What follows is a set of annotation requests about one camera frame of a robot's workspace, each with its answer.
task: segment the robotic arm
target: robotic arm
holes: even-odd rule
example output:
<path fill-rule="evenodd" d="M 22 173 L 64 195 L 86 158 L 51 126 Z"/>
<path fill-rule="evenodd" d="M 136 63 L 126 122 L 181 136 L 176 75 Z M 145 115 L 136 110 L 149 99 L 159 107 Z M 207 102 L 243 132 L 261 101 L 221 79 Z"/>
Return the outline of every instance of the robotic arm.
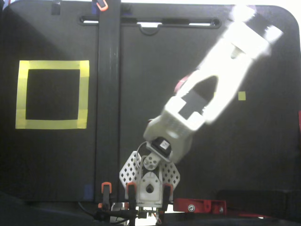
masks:
<path fill-rule="evenodd" d="M 165 105 L 161 115 L 149 122 L 145 132 L 148 156 L 134 151 L 119 174 L 124 188 L 135 183 L 136 204 L 162 208 L 164 186 L 173 191 L 180 181 L 174 163 L 190 150 L 194 133 L 213 122 L 231 102 L 249 67 L 263 55 L 282 32 L 246 6 L 236 6 L 232 22 L 205 59 Z M 197 86 L 209 79 L 216 86 L 209 93 Z"/>

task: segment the orange clamp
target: orange clamp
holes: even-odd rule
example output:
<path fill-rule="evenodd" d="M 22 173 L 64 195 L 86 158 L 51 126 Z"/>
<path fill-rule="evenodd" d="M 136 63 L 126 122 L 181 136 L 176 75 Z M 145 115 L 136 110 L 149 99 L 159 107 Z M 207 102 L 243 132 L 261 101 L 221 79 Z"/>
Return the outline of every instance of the orange clamp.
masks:
<path fill-rule="evenodd" d="M 163 184 L 163 186 L 170 186 L 170 195 L 173 194 L 174 186 L 172 184 L 165 183 L 165 184 Z"/>
<path fill-rule="evenodd" d="M 102 12 L 106 11 L 109 8 L 109 6 L 105 0 L 97 0 L 96 5 L 99 8 L 99 10 Z"/>
<path fill-rule="evenodd" d="M 136 191 L 137 191 L 137 184 L 135 182 L 130 182 L 130 183 L 127 184 L 127 193 L 128 193 L 128 186 L 129 185 L 134 185 L 135 186 L 135 193 L 136 193 Z"/>
<path fill-rule="evenodd" d="M 105 185 L 110 186 L 110 194 L 111 194 L 111 193 L 112 193 L 112 184 L 111 184 L 110 182 L 103 182 L 103 183 L 102 183 L 102 194 L 103 194 L 103 187 L 104 187 Z"/>

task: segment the red part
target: red part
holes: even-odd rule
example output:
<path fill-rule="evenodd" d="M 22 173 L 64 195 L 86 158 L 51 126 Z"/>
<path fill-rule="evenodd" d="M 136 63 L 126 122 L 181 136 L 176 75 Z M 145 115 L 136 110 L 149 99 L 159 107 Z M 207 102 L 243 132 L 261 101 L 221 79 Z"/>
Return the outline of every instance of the red part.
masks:
<path fill-rule="evenodd" d="M 175 199 L 174 211 L 189 213 L 189 205 L 194 205 L 193 213 L 227 214 L 226 201 L 202 199 Z"/>
<path fill-rule="evenodd" d="M 112 184 L 110 182 L 103 182 L 102 183 L 102 194 L 103 194 L 103 186 L 108 185 L 110 186 L 110 194 L 112 193 Z"/>
<path fill-rule="evenodd" d="M 96 3 L 96 5 L 97 5 L 97 7 L 99 8 L 100 11 L 104 12 L 104 11 L 106 11 L 106 10 L 109 8 L 109 6 L 108 6 L 108 4 L 107 4 L 107 2 L 106 2 L 105 0 L 102 0 L 102 1 L 103 1 L 103 3 L 105 4 L 104 7 L 101 7 L 101 6 L 98 4 L 98 2 Z"/>

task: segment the yellow tape square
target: yellow tape square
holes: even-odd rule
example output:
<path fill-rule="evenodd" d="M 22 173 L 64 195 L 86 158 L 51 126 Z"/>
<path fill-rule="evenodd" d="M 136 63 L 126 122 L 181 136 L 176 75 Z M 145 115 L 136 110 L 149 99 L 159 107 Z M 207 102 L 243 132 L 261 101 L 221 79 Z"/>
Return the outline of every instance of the yellow tape square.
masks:
<path fill-rule="evenodd" d="M 244 91 L 238 92 L 238 100 L 246 100 L 246 92 Z"/>
<path fill-rule="evenodd" d="M 28 70 L 79 69 L 79 111 L 77 120 L 27 120 L 26 94 Z M 20 60 L 17 100 L 16 129 L 86 129 L 88 116 L 89 61 Z"/>

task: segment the black cable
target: black cable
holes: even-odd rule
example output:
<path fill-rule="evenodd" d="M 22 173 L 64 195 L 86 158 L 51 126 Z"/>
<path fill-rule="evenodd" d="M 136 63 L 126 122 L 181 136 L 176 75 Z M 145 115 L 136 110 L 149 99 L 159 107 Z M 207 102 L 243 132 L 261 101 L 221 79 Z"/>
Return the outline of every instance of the black cable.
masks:
<path fill-rule="evenodd" d="M 94 214 L 91 213 L 90 211 L 86 210 L 80 202 L 78 202 L 78 204 L 79 204 L 79 207 L 81 208 L 82 211 L 84 211 L 86 214 L 94 217 Z"/>
<path fill-rule="evenodd" d="M 128 221 L 128 219 L 124 219 L 124 220 L 121 220 L 121 221 L 116 221 L 114 223 L 111 223 L 111 225 L 121 224 L 121 223 L 126 222 L 126 221 Z"/>

